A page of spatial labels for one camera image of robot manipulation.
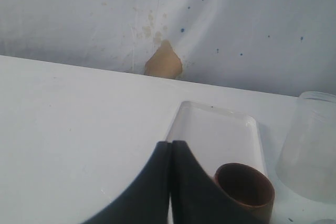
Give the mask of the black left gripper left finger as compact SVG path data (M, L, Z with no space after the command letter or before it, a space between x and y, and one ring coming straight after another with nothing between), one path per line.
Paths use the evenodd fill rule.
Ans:
M167 223L171 144L157 142L144 168L112 203L85 223Z

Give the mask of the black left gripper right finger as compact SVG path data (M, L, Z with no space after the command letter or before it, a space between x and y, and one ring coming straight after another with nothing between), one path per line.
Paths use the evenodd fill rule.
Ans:
M185 141L172 142L170 192L174 223L261 223L225 196Z

